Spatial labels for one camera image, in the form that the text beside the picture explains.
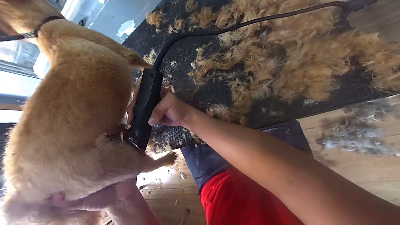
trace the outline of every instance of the dog fur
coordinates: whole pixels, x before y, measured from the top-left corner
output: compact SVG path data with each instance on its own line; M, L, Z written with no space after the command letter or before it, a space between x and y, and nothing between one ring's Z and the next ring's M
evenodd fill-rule
M0 26L9 34L33 31L61 16L44 0L0 0ZM151 67L109 37L67 20L45 23L32 39L50 71L9 133L3 159L9 224L90 224L96 212L43 210L48 197L80 199L106 186L171 165L176 154L153 160L108 133L120 124L130 99L130 68Z

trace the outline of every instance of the leash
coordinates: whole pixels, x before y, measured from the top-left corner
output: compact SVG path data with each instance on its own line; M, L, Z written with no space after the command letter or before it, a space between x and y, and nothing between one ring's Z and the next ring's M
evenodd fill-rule
M45 25L46 23L53 21L53 20L63 20L64 18L60 16L49 16L46 17L42 23L33 31L23 34L12 35L8 37L0 37L0 42L3 41L11 41L11 40L22 40L22 39L30 39L30 38L37 38L40 28Z

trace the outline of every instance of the dog paw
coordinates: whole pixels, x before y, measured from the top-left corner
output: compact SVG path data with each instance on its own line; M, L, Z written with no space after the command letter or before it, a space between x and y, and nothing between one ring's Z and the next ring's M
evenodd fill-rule
M169 152L165 156L165 166L172 166L175 164L175 160L178 158L178 154L176 152Z

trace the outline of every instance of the black cord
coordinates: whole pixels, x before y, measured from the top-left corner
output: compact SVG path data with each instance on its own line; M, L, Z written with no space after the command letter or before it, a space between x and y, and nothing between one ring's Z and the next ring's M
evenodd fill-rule
M159 70L161 67L161 63L162 60L164 59L165 55L167 54L168 50L172 47L172 45L183 39L183 38L187 38L187 37L192 37L192 36L205 36L205 35L217 35L217 34L223 34L232 30L236 30L238 28L247 26L247 25L251 25L254 23L258 23L261 21L266 21L266 20L273 20L273 19L279 19L279 18L284 18L284 17L289 17L289 16L294 16L294 15L298 15L298 14L302 14L302 13L306 13L306 12L311 12L314 10L318 10L321 8L326 8L326 7L331 7L331 6L340 6L342 8L345 8L347 5L346 2L341 2L341 1L335 1L335 2L328 2L328 3L324 3L324 4L320 4L320 5L316 5L316 6L311 6L308 8L304 8L304 9L300 9L300 10L296 10L293 12L286 12L286 13L282 13L282 14L276 14L276 15L272 15L272 16L265 16L265 17L261 17L261 18L257 18L254 20L250 20L232 27L228 27L226 29L222 29L222 30L214 30L214 31L199 31L199 32L191 32L191 33L186 33L186 34L181 34L178 36L173 37L170 41L168 41L164 47L161 49L160 53L157 56L156 61L154 62L153 65L153 69L154 70Z
M18 34L18 35L13 35L13 36L8 36L8 37L0 37L0 42L3 41L11 41L11 40L22 40L25 37L22 34Z

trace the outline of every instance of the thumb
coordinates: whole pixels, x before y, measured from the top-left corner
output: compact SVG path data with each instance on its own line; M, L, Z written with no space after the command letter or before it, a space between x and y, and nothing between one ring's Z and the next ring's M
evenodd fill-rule
M171 106L172 102L168 98L163 98L160 103L158 103L153 109L153 112L148 122L149 125L154 126L156 123L158 123Z

